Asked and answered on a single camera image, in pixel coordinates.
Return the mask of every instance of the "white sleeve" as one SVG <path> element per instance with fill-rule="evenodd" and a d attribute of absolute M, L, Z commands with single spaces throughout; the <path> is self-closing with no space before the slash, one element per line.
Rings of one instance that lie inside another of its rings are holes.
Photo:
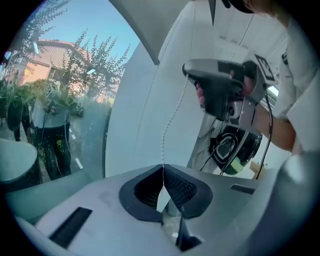
<path fill-rule="evenodd" d="M 283 60 L 281 60 L 279 73 L 280 88 L 273 115 L 280 119 L 287 119 L 289 109 L 297 100 L 296 87 L 294 86 L 293 76 Z"/>
<path fill-rule="evenodd" d="M 304 92 L 319 68 L 318 55 L 294 18 L 290 18 L 288 28 L 287 62 L 294 85 Z"/>
<path fill-rule="evenodd" d="M 304 151 L 320 150 L 320 70 L 287 113 Z"/>

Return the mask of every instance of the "roof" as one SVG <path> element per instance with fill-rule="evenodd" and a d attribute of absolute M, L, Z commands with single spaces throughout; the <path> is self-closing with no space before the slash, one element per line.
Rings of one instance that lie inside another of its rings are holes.
<path fill-rule="evenodd" d="M 32 59 L 44 60 L 45 62 L 49 62 L 51 65 L 59 69 L 63 68 L 63 59 L 66 63 L 69 62 L 68 51 L 76 50 L 84 62 L 88 62 L 88 57 L 89 62 L 92 58 L 92 53 L 87 52 L 82 48 L 76 49 L 75 44 L 72 42 L 40 39 L 37 41 L 37 44 L 40 47 L 39 55 L 32 57 Z"/>

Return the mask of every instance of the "building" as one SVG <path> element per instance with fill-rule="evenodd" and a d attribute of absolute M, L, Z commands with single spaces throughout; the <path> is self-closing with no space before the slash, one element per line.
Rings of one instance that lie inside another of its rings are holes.
<path fill-rule="evenodd" d="M 70 53 L 76 53 L 80 64 L 89 66 L 92 54 L 82 48 L 76 48 L 72 42 L 59 40 L 38 40 L 38 55 L 29 56 L 24 65 L 24 74 L 21 84 L 32 83 L 38 79 L 50 79 L 56 82 L 61 81 L 63 69 L 70 61 Z M 77 64 L 72 65 L 73 69 L 77 69 Z M 79 87 L 84 87 L 80 82 L 71 85 L 75 91 L 79 91 Z M 118 86 L 112 88 L 106 94 L 97 97 L 98 102 L 105 102 L 109 98 L 114 98 Z"/>

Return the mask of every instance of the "sky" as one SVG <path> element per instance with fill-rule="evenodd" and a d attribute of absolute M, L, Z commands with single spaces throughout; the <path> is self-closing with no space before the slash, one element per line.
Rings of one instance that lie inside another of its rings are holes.
<path fill-rule="evenodd" d="M 128 58 L 140 42 L 136 33 L 109 0 L 71 0 L 61 10 L 65 9 L 67 12 L 44 26 L 44 28 L 55 27 L 42 35 L 41 39 L 58 39 L 73 43 L 84 30 L 88 29 L 83 43 L 91 39 L 89 51 L 96 35 L 98 35 L 97 47 L 108 37 L 111 36 L 112 39 L 117 37 L 111 55 L 118 53 L 120 57 L 131 44 Z"/>

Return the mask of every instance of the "glass window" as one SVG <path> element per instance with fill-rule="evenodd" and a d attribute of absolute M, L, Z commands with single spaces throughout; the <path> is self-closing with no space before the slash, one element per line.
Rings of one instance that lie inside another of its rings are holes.
<path fill-rule="evenodd" d="M 104 176 L 106 124 L 139 42 L 107 0 L 47 0 L 32 13 L 1 62 L 8 193 L 78 172 L 88 182 Z"/>

